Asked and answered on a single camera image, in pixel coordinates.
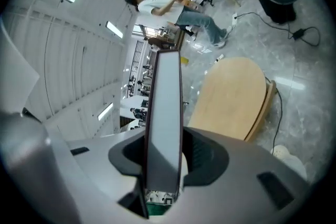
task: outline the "white fabric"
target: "white fabric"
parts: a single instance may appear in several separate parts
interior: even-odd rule
[[[170,0],[143,0],[139,5],[138,9],[141,13],[152,14],[154,8],[162,8],[167,5]],[[175,2],[171,7],[170,11],[161,16],[162,19],[167,22],[175,24],[178,17],[183,10],[183,5]]]

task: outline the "white power outlet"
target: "white power outlet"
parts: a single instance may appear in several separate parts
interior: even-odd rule
[[[237,17],[237,13],[235,13],[234,15],[232,15],[232,26],[237,24],[237,19],[235,19],[235,17]]]

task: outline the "white ceiling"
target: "white ceiling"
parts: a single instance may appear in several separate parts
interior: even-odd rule
[[[135,19],[124,0],[11,0],[5,27],[40,75],[26,108],[49,131],[77,140],[119,130],[126,44]],[[108,20],[123,39],[105,28]],[[111,102],[111,112],[98,121]]]

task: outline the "marble floor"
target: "marble floor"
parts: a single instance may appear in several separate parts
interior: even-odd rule
[[[214,7],[205,6],[205,13],[216,24],[226,28],[232,24],[232,14],[256,12],[271,23],[258,0],[214,0]],[[207,70],[220,55],[248,57],[257,63],[265,76],[274,79],[283,100],[283,117],[275,145],[284,145],[291,154],[304,164],[308,181],[316,182],[327,168],[335,147],[334,101],[335,101],[335,41],[336,33],[331,15],[323,0],[298,0],[294,4],[297,20],[290,29],[316,26],[321,33],[318,48],[310,47],[301,40],[288,40],[287,32],[272,29],[255,15],[238,19],[226,45],[213,48],[202,30],[197,40],[186,37],[181,56],[189,59],[182,66],[183,100],[190,104],[184,110],[184,125],[188,125],[202,82]],[[304,38],[317,41],[312,30]],[[280,118],[280,101],[275,96],[271,111],[255,143],[268,151]]]

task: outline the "white plush object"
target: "white plush object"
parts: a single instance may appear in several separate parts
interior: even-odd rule
[[[303,165],[302,161],[298,157],[291,155],[285,146],[277,145],[273,149],[271,149],[270,153],[273,153],[274,157],[277,157],[289,168],[291,168],[298,175],[300,175],[303,179],[307,180],[306,168]]]

